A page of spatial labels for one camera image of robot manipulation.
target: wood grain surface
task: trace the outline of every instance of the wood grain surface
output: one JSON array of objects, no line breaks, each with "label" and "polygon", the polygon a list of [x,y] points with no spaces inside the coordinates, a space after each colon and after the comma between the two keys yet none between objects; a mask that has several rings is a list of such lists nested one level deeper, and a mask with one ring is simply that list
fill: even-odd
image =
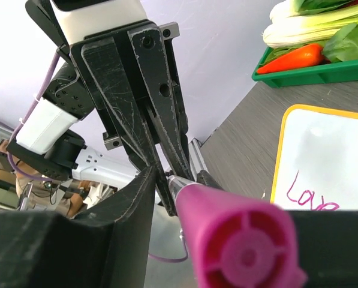
[{"label": "wood grain surface", "polygon": [[225,190],[270,199],[281,119],[294,104],[358,112],[358,82],[276,89],[256,84],[201,147]]}]

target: pink handwriting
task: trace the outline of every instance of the pink handwriting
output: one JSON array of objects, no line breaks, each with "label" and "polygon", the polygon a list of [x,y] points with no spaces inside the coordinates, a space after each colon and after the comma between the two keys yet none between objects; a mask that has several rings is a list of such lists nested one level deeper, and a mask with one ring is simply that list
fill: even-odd
[{"label": "pink handwriting", "polygon": [[299,204],[300,206],[304,206],[309,202],[309,205],[311,207],[311,211],[334,211],[340,208],[340,206],[335,202],[324,202],[324,196],[321,196],[321,204],[319,204],[316,208],[313,208],[313,201],[315,197],[315,191],[309,191],[305,190],[301,196],[299,197],[299,200],[292,199],[289,194],[292,191],[292,188],[294,184],[296,183],[297,177],[299,176],[299,171],[297,171],[296,177],[294,178],[294,181],[292,183],[291,188],[289,188],[287,192],[287,197],[290,201]]}]

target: orange carrot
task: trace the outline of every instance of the orange carrot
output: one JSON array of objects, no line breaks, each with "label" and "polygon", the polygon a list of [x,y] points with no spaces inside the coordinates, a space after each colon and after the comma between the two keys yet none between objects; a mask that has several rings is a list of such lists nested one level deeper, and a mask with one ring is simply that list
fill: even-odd
[{"label": "orange carrot", "polygon": [[309,44],[280,56],[257,69],[256,72],[257,74],[268,74],[315,66],[324,60],[324,56],[321,54],[322,50],[323,46],[319,44]]}]

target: screw hole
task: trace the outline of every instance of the screw hole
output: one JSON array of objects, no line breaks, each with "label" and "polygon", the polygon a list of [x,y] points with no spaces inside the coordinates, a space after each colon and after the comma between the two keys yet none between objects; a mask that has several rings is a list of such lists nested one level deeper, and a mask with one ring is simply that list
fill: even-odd
[{"label": "screw hole", "polygon": [[169,36],[171,36],[171,30],[165,29],[165,30],[163,31],[163,36],[166,37],[166,38],[168,38]]},{"label": "screw hole", "polygon": [[155,45],[154,39],[152,37],[145,37],[143,39],[144,48],[151,49]]},{"label": "screw hole", "polygon": [[169,97],[169,86],[167,84],[162,84],[160,86],[160,93],[163,95],[163,97]]}]

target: whiteboard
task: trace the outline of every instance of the whiteboard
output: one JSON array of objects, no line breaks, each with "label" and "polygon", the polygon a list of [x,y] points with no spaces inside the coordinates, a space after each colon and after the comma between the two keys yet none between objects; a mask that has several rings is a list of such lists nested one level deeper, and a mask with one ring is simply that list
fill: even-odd
[{"label": "whiteboard", "polygon": [[358,113],[299,104],[286,111],[271,202],[286,210],[358,210]]}]

